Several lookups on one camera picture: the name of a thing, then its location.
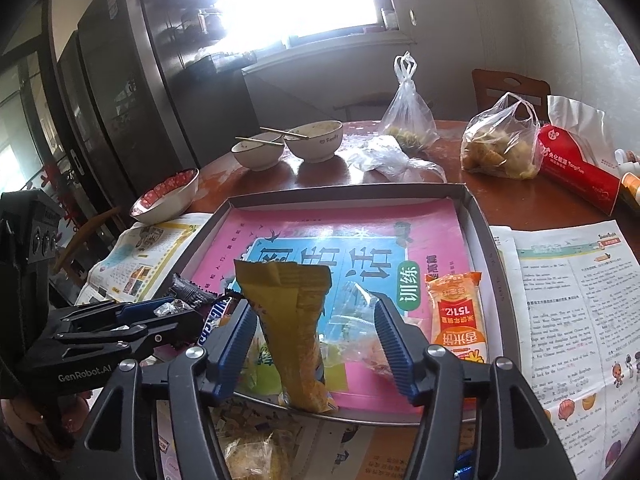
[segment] orange snack package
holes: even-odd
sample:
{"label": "orange snack package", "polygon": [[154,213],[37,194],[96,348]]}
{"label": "orange snack package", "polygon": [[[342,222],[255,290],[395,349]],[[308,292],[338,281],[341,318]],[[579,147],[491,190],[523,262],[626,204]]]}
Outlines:
{"label": "orange snack package", "polygon": [[488,359],[482,309],[478,299],[480,272],[425,276],[433,304],[431,342],[459,359],[485,363]]}

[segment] chopsticks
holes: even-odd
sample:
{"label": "chopsticks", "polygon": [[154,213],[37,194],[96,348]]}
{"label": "chopsticks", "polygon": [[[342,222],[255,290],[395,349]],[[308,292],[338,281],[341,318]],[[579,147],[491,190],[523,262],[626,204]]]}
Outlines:
{"label": "chopsticks", "polygon": [[249,142],[258,142],[259,144],[268,144],[270,146],[284,146],[281,142],[273,142],[272,140],[249,139],[247,137],[236,137],[237,140],[248,140]]}
{"label": "chopsticks", "polygon": [[297,137],[299,139],[308,139],[309,137],[303,134],[295,134],[294,132],[285,132],[284,130],[275,130],[274,128],[265,128],[264,126],[260,126],[261,130],[265,130],[267,132],[274,132],[276,134],[288,135],[291,137]]}

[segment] red brown tabletop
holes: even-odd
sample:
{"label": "red brown tabletop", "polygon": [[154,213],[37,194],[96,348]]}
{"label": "red brown tabletop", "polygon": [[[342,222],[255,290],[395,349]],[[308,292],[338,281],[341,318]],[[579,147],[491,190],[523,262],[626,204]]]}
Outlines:
{"label": "red brown tabletop", "polygon": [[[591,224],[609,219],[603,212],[544,176],[533,180],[510,180],[472,174],[460,168],[460,140],[466,123],[436,121],[441,139],[427,150],[429,160],[444,168],[449,182],[464,183],[474,194],[490,225],[507,225],[516,230],[534,231]],[[190,212],[214,212],[231,196],[301,187],[345,186],[386,182],[376,171],[363,173],[349,167],[345,155],[373,137],[377,121],[345,123],[344,140],[326,162],[309,164],[285,149],[273,168],[253,172],[241,167],[231,153],[221,156],[200,171],[200,190]],[[425,182],[439,182],[432,173],[422,172]],[[628,243],[640,256],[640,225],[626,205],[616,205],[618,221]]]}

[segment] shell illustration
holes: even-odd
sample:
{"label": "shell illustration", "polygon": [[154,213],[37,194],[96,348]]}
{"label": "shell illustration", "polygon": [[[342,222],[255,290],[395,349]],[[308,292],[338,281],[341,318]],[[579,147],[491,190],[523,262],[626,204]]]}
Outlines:
{"label": "shell illustration", "polygon": [[620,456],[620,451],[622,451],[622,442],[617,440],[611,444],[609,451],[607,451],[607,455],[604,459],[604,467],[611,466],[611,464],[613,464]]}
{"label": "shell illustration", "polygon": [[585,412],[588,412],[593,405],[596,403],[596,394],[590,395],[589,397],[585,397],[582,400],[582,408]]}
{"label": "shell illustration", "polygon": [[560,420],[567,420],[574,414],[574,411],[575,402],[573,402],[571,399],[565,399],[560,403],[560,407],[558,408],[558,418]]}

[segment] white bowl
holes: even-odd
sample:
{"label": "white bowl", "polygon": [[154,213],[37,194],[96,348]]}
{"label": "white bowl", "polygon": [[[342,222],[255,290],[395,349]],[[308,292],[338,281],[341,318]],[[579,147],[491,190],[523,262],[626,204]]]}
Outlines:
{"label": "white bowl", "polygon": [[[281,137],[281,134],[264,132],[254,135],[251,139],[279,140]],[[272,168],[280,160],[282,152],[284,152],[284,142],[282,142],[282,146],[272,146],[270,144],[260,144],[260,142],[243,140],[231,148],[231,153],[234,154],[238,164],[253,171]]]}
{"label": "white bowl", "polygon": [[184,170],[147,191],[131,207],[129,214],[145,225],[177,218],[187,211],[198,192],[198,170]]}
{"label": "white bowl", "polygon": [[303,134],[308,139],[285,136],[285,142],[296,157],[305,162],[324,162],[334,156],[342,144],[342,123],[320,121],[293,128],[290,132]]}

